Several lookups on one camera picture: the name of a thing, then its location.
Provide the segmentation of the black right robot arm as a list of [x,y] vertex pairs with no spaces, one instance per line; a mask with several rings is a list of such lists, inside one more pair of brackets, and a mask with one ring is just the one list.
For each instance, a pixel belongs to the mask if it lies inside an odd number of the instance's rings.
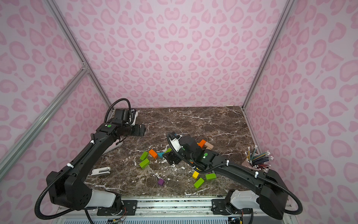
[[231,162],[210,149],[202,149],[190,135],[167,133],[166,138],[171,152],[164,158],[170,165],[187,163],[200,174],[222,175],[251,190],[257,199],[249,205],[266,215],[281,220],[284,214],[299,215],[303,212],[300,199],[284,184],[280,175],[269,170],[255,170]]

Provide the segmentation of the white stapler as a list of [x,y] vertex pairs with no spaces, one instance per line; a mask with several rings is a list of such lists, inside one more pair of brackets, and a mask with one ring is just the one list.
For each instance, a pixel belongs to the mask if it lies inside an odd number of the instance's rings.
[[110,167],[97,168],[92,170],[91,176],[103,176],[103,175],[109,175],[110,173],[111,173]]

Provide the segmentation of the green block bottom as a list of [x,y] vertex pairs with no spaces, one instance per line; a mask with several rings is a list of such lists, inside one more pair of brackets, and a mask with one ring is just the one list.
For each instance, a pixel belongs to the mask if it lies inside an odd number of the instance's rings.
[[194,187],[196,188],[196,189],[199,189],[203,184],[204,184],[204,179],[203,178],[199,178],[196,182],[195,182],[195,184],[194,184]]

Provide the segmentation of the orange block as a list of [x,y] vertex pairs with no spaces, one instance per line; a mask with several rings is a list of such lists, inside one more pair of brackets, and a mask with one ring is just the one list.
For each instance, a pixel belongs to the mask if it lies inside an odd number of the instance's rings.
[[149,153],[149,155],[150,155],[151,157],[153,157],[154,159],[157,159],[157,158],[158,158],[158,154],[157,154],[153,149],[151,149],[148,153]]
[[205,144],[206,144],[206,141],[205,141],[205,140],[201,140],[201,141],[198,143],[198,146],[199,146],[200,148],[204,148]]

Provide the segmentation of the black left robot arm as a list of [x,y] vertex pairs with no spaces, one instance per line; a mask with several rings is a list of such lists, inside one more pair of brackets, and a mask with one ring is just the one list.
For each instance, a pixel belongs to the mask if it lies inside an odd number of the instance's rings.
[[[103,123],[90,135],[85,148],[60,171],[52,171],[46,178],[47,186],[34,205],[34,214],[41,220],[51,220],[72,211],[105,209],[110,214],[119,214],[124,209],[118,193],[94,190],[85,184],[92,168],[104,152],[116,142],[128,136],[143,137],[145,125],[136,123],[138,112],[128,99],[115,101],[107,110]],[[41,203],[49,195],[51,203],[66,207],[54,215],[41,212]]]

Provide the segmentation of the yellow block centre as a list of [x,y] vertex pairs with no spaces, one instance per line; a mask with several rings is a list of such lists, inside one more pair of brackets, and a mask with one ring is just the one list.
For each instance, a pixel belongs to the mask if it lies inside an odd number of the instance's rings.
[[197,171],[195,171],[195,172],[193,173],[193,175],[192,175],[192,178],[195,179],[195,180],[197,180],[198,177],[199,177],[199,173],[198,173]]

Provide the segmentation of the bundle of pencils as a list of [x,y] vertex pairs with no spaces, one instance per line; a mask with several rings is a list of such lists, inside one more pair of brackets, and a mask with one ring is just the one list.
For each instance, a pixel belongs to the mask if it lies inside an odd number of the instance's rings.
[[274,157],[269,151],[259,153],[257,145],[253,148],[248,147],[248,151],[245,154],[247,157],[246,162],[248,162],[252,168],[258,170],[268,171],[271,167],[269,162],[274,160]]

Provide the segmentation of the natural wood block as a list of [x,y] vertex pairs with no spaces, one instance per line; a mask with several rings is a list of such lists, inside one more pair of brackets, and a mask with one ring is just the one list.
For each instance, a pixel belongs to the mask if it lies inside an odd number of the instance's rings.
[[205,146],[206,149],[209,149],[209,150],[213,149],[213,145],[211,143],[209,143],[209,142],[205,142],[204,146]]

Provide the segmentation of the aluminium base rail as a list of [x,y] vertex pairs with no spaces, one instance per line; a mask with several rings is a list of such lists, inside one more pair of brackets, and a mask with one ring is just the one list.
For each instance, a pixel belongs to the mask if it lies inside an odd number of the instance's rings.
[[229,214],[222,197],[124,197],[127,209],[112,215],[101,209],[73,211],[56,218],[53,224],[296,224],[294,215],[282,220],[259,209]]

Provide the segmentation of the pink pencil case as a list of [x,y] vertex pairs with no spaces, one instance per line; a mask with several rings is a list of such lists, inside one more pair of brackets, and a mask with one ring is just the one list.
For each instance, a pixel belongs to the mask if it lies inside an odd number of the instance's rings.
[[116,141],[115,143],[113,143],[111,146],[109,146],[104,152],[103,154],[109,153],[112,150],[121,147],[123,145],[123,142],[121,140]]

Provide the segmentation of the purple cube block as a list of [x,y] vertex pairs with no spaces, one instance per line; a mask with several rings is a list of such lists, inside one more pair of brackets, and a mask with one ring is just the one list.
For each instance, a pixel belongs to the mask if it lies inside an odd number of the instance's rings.
[[159,186],[164,186],[164,184],[165,184],[165,180],[162,179],[162,178],[160,178],[160,179],[158,180],[158,185],[159,185]]

